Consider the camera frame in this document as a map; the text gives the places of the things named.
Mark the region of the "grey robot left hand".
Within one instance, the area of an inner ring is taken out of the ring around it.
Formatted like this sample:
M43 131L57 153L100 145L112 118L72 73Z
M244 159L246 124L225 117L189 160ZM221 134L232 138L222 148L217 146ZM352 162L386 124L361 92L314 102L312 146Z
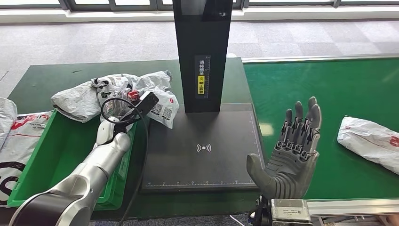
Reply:
M115 117L119 121L126 121L136 118L136 111L133 108L135 99L127 93L112 94L104 99L101 105L101 115L105 118Z

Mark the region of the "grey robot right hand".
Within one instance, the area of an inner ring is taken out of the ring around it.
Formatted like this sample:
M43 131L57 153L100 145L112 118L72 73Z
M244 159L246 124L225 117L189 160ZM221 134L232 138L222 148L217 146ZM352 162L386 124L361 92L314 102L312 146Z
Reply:
M300 101L295 110L286 110L285 121L270 159L262 164L259 155L247 155L246 169L261 194L267 199L302 199L313 177L319 152L322 123L321 109L316 97L308 100L303 112Z

